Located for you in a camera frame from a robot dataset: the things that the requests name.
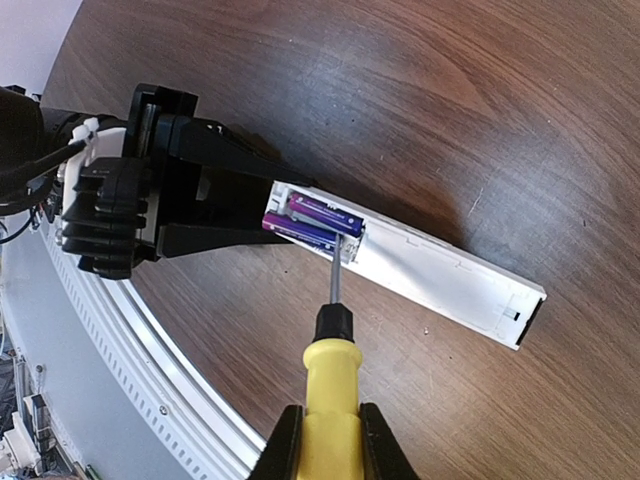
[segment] battery compartment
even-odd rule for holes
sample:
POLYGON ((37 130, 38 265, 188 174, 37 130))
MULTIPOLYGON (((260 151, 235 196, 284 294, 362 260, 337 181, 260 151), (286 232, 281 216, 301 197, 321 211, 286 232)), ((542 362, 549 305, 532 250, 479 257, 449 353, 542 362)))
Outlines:
POLYGON ((340 256, 342 262, 348 264, 356 259, 365 235, 366 220, 325 199, 287 184, 275 183, 263 228, 293 243, 302 243, 327 258, 333 255, 336 235, 341 234, 340 256))

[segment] wooden table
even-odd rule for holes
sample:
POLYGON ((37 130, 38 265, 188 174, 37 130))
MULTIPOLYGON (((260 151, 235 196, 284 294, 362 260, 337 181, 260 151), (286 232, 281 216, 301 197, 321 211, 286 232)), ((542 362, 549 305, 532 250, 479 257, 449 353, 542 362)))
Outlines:
MULTIPOLYGON (((325 189, 545 286, 514 353, 345 276, 363 400, 423 478, 637 479, 639 34, 630 0, 85 0, 44 100, 126 117, 139 82, 189 90, 325 189)), ((303 401, 327 262, 240 247, 134 281, 263 435, 303 401)))

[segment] screwdriver shaft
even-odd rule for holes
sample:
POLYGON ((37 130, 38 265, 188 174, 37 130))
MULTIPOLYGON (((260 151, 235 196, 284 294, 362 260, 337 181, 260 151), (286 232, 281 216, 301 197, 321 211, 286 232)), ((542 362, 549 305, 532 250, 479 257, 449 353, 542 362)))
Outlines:
POLYGON ((340 303, 340 247, 342 235, 336 235, 336 246, 333 249, 333 263, 331 264, 331 296, 329 303, 340 303))

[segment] screwdriver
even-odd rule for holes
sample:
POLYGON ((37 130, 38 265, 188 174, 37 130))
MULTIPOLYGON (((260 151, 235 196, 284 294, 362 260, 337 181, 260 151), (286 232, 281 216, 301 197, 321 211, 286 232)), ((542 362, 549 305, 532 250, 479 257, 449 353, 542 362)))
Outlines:
POLYGON ((329 303, 316 318, 304 352, 307 408, 302 422, 298 480, 362 480, 362 425, 358 369, 362 352, 353 340, 353 314, 340 303, 342 236, 336 235, 329 303))

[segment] cable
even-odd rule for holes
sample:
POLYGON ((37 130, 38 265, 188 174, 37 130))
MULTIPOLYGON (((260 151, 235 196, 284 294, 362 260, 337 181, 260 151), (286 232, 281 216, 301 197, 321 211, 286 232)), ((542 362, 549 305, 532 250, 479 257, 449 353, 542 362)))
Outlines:
POLYGON ((35 210, 35 208, 31 210, 31 215, 29 215, 29 220, 27 220, 26 223, 22 227, 20 227, 20 229, 16 233, 14 233, 13 235, 9 235, 7 238, 3 238, 2 240, 0 240, 0 245, 4 245, 6 243, 9 243, 11 240, 15 240, 20 235, 22 235, 22 233, 27 228, 29 228, 29 225, 31 225, 31 222, 33 222, 34 218, 36 218, 36 210, 35 210))
POLYGON ((4 354, 4 341, 7 338, 7 326, 4 324, 4 315, 0 314, 0 324, 2 325, 2 341, 0 341, 0 357, 4 354))
POLYGON ((49 190, 51 190, 51 186, 53 185, 53 178, 55 177, 53 170, 58 168, 61 163, 80 153, 86 146, 87 142, 85 140, 78 140, 38 160, 27 162, 19 168, 2 172, 0 174, 0 192, 3 192, 2 197, 8 198, 8 200, 6 204, 0 203, 0 214, 12 215, 42 202, 49 194, 49 190), (43 185, 36 192, 32 192, 28 196, 20 194, 31 180, 42 175, 47 176, 45 183, 48 188, 45 188, 45 185, 43 185), (21 198, 12 200, 11 197, 5 195, 4 192, 9 192, 9 195, 18 195, 21 198))

